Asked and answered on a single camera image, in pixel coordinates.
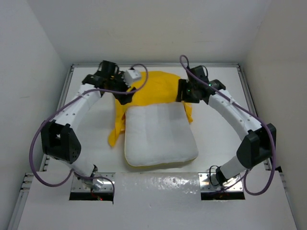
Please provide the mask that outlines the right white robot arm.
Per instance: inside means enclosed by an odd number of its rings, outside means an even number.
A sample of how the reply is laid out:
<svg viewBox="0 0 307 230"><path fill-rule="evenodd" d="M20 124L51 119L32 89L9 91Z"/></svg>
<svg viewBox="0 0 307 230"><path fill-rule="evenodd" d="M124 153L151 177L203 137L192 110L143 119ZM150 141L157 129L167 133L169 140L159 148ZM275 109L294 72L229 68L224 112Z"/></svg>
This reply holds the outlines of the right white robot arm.
<svg viewBox="0 0 307 230"><path fill-rule="evenodd" d="M176 101L199 103L204 101L216 110L238 134L241 144L236 155L217 167L215 179L223 185L229 179L273 156L276 128L264 125L250 112L242 110L219 80L209 80L204 66L187 69L188 78L179 79Z"/></svg>

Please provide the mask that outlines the white pillow yellow edge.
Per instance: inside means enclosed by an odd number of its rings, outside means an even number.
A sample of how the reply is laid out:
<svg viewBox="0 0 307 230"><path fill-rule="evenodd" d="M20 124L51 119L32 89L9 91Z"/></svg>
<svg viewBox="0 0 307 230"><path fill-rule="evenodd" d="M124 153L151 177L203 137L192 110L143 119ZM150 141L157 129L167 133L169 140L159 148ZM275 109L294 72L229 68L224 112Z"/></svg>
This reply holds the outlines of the white pillow yellow edge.
<svg viewBox="0 0 307 230"><path fill-rule="evenodd" d="M183 103L132 107L125 116L124 154L129 165L182 163L198 157Z"/></svg>

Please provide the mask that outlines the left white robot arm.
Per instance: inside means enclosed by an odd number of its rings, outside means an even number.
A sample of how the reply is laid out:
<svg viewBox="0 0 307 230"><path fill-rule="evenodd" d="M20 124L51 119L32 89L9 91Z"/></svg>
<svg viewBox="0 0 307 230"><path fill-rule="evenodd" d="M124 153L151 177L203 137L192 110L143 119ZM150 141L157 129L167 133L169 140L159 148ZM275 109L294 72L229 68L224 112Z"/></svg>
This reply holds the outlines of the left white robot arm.
<svg viewBox="0 0 307 230"><path fill-rule="evenodd" d="M97 174L97 167L88 161L77 138L76 130L104 93L109 92L121 104L132 101L138 91L134 83L143 79L134 67L122 71L110 61L102 61L94 74L88 74L73 99L43 122L40 128L43 152L66 164L87 186L97 187L102 177Z"/></svg>

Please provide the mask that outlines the yellow pillowcase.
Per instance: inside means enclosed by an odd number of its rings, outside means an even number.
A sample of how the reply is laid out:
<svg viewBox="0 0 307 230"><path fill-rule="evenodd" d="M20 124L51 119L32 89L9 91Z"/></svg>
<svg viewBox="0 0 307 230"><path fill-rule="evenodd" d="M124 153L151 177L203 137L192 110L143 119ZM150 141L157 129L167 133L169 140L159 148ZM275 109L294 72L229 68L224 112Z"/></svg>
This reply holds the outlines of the yellow pillowcase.
<svg viewBox="0 0 307 230"><path fill-rule="evenodd" d="M126 131L128 109L176 101L180 79L178 75L163 71L150 71L148 81L143 87L146 73L142 72L141 75L142 80L133 84L133 87L140 88L140 90L133 95L131 103L121 105L118 100L115 100L114 128L108 136L108 144L112 148L115 147L119 136Z"/></svg>

